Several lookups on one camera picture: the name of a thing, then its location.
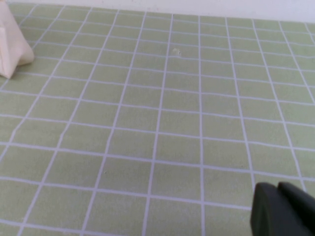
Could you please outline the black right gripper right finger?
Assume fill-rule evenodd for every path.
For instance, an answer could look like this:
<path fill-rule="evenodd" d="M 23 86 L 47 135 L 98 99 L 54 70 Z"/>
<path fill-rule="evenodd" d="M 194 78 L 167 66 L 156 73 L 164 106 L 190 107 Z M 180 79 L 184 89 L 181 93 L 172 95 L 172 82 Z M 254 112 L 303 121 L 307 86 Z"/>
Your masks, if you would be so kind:
<path fill-rule="evenodd" d="M 289 182 L 279 182 L 278 190 L 287 199 L 297 218 L 310 231 L 315 230 L 315 198 Z"/>

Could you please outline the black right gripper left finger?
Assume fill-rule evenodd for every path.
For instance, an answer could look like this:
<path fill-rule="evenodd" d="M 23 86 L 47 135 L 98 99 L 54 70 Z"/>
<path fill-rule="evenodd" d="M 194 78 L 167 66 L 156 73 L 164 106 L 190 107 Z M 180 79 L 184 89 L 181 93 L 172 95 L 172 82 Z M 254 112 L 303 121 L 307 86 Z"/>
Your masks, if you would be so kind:
<path fill-rule="evenodd" d="M 259 182 L 255 186 L 250 218 L 254 236 L 313 236 L 297 218 L 278 186 Z"/>

